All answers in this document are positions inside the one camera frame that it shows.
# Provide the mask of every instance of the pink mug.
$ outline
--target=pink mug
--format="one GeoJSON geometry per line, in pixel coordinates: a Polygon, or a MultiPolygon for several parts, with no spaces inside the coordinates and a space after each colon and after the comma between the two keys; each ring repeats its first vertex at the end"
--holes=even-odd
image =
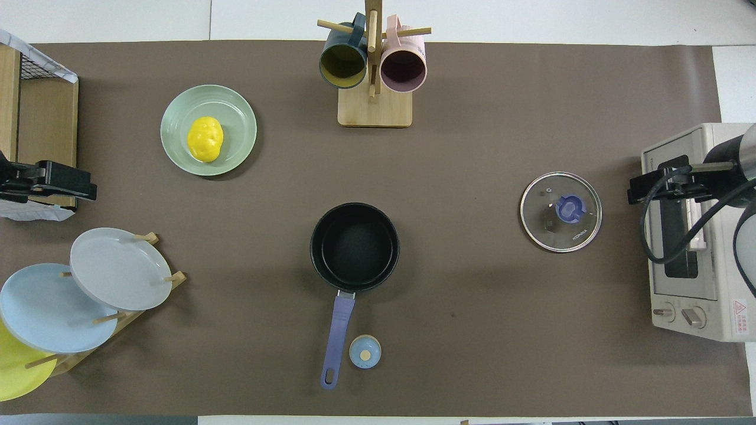
{"type": "Polygon", "coordinates": [[[395,92],[414,92],[425,82],[428,67],[423,36],[397,36],[398,31],[411,28],[402,26],[397,15],[389,16],[380,58],[380,79],[395,92]]]}

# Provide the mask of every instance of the warning label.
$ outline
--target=warning label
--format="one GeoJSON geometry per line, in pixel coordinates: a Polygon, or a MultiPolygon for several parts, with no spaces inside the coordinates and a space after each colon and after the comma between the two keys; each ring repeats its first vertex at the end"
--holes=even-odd
{"type": "Polygon", "coordinates": [[[748,311],[745,299],[733,300],[733,333],[736,335],[746,335],[750,333],[748,329],[748,311]]]}

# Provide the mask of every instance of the saucepan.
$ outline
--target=saucepan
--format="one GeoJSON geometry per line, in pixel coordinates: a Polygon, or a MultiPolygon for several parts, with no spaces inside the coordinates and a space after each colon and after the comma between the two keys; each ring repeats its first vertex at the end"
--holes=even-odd
{"type": "Polygon", "coordinates": [[[380,209],[345,203],[326,212],[315,226],[310,257],[318,274],[338,289],[321,373],[321,386],[334,389],[355,294],[377,287],[394,271],[399,237],[380,209]]]}

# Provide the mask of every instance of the purple pan handle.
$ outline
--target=purple pan handle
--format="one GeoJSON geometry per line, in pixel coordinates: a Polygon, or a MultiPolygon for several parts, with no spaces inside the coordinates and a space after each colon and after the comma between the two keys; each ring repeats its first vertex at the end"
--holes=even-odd
{"type": "Polygon", "coordinates": [[[323,373],[321,374],[321,386],[325,389],[336,388],[336,382],[339,379],[341,356],[344,353],[346,328],[349,325],[349,319],[352,316],[354,307],[354,298],[336,296],[336,301],[333,302],[333,317],[331,318],[326,358],[323,362],[323,373]]]}

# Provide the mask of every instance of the dark green mug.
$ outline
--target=dark green mug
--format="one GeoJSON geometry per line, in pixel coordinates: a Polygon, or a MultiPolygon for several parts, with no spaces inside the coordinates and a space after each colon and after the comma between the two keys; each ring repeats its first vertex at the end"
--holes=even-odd
{"type": "Polygon", "coordinates": [[[321,75],[336,88],[351,88],[362,82],[367,73],[367,40],[364,37],[365,15],[357,13],[352,34],[332,29],[321,53],[321,75]]]}

